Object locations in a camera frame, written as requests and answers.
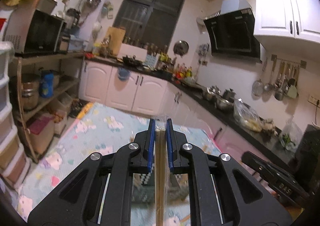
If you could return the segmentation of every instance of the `bottle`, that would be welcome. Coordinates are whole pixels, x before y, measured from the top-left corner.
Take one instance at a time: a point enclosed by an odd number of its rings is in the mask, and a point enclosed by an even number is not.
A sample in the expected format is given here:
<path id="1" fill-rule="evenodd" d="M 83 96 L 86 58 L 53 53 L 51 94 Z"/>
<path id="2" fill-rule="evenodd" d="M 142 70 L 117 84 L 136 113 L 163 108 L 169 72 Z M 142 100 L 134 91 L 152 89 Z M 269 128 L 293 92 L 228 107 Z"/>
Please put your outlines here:
<path id="1" fill-rule="evenodd" d="M 40 96 L 43 98 L 50 98 L 53 96 L 53 78 L 54 75 L 50 71 L 43 71 L 41 73 L 42 82 L 40 87 Z"/>

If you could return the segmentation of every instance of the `kettle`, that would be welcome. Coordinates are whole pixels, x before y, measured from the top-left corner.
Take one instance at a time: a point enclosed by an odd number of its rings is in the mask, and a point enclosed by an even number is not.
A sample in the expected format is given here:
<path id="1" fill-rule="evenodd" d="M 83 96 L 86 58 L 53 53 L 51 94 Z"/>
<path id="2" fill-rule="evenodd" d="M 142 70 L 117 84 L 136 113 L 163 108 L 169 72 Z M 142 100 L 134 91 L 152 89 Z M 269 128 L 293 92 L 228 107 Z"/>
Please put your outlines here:
<path id="1" fill-rule="evenodd" d="M 78 25 L 80 19 L 80 12 L 74 8 L 69 8 L 66 12 L 65 21 L 67 23 L 66 28 L 71 29 Z"/>
<path id="2" fill-rule="evenodd" d="M 222 95 L 222 98 L 233 103 L 235 100 L 235 96 L 236 96 L 236 93 L 233 91 L 233 89 L 230 89 L 230 90 L 226 89 Z"/>

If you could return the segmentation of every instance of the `black countertop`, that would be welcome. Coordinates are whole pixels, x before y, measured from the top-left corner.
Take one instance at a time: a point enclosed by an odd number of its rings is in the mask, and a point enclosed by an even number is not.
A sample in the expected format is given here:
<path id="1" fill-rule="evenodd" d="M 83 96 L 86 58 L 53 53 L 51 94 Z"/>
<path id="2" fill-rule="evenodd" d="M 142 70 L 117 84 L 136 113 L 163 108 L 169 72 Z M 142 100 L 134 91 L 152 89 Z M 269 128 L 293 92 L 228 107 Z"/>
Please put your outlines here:
<path id="1" fill-rule="evenodd" d="M 146 71 L 143 68 L 137 69 L 135 67 L 124 66 L 122 63 L 119 63 L 119 62 L 108 61 L 108 60 L 97 59 L 97 58 L 93 58 L 90 61 L 104 63 L 113 67 L 123 67 L 129 71 L 134 71 L 137 73 L 167 80 L 168 82 L 176 86 L 178 89 L 180 89 L 182 92 L 186 93 L 189 97 L 194 99 L 197 103 L 199 103 L 203 108 L 209 111 L 213 116 L 219 119 L 222 123 L 228 125 L 235 132 L 241 135 L 245 140 L 247 140 L 250 144 L 252 144 L 258 151 L 260 151 L 265 157 L 267 157 L 272 163 L 292 173 L 292 170 L 288 166 L 288 163 L 294 157 L 294 153 L 285 150 L 284 147 L 280 144 L 278 138 L 270 137 L 265 133 L 256 133 L 242 127 L 234 119 L 233 112 L 226 114 L 216 109 L 214 104 L 202 98 L 201 93 L 196 92 L 194 90 L 190 90 L 190 88 L 183 86 L 181 84 L 178 84 L 177 81 L 172 80 L 171 74 L 167 72 L 160 72 L 160 71 Z"/>

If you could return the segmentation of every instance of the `shelf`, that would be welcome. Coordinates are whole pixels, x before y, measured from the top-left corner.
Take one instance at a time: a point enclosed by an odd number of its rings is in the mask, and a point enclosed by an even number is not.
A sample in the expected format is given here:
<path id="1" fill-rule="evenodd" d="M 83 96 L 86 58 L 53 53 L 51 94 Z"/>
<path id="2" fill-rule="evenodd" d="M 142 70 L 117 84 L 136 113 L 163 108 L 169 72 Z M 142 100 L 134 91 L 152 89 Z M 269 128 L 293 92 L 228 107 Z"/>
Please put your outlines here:
<path id="1" fill-rule="evenodd" d="M 70 89 L 72 86 L 79 83 L 79 79 L 75 79 L 69 76 L 64 76 L 60 79 L 59 86 L 54 90 L 53 96 L 51 98 L 42 98 L 39 97 L 38 106 L 30 111 L 24 112 L 24 121 L 27 122 L 30 118 L 32 118 L 37 112 L 39 112 L 42 108 L 48 105 L 53 99 L 61 95 L 66 90 Z M 13 116 L 16 120 L 21 122 L 21 116 L 18 110 L 13 111 Z"/>
<path id="2" fill-rule="evenodd" d="M 49 54 L 49 55 L 34 56 L 34 57 L 29 57 L 29 58 L 14 57 L 13 62 L 17 64 L 18 60 L 21 59 L 22 66 L 24 66 L 24 65 L 35 64 L 38 62 L 77 58 L 77 57 L 82 57 L 83 55 L 84 55 L 84 52 L 67 53 L 67 54 Z"/>

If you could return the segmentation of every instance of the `plastic bag of food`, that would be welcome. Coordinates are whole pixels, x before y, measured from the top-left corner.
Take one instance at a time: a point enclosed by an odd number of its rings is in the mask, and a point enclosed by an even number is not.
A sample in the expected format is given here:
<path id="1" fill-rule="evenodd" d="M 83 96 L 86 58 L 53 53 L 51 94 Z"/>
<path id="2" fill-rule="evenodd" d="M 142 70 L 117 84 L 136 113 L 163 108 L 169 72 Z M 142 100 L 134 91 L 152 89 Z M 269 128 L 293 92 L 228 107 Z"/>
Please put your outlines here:
<path id="1" fill-rule="evenodd" d="M 287 150 L 295 152 L 301 139 L 303 132 L 293 121 L 293 116 L 286 121 L 286 125 L 280 133 L 280 142 Z"/>
<path id="2" fill-rule="evenodd" d="M 233 116 L 241 125 L 255 132 L 261 132 L 263 124 L 259 115 L 252 108 L 248 108 L 242 101 L 234 102 Z"/>

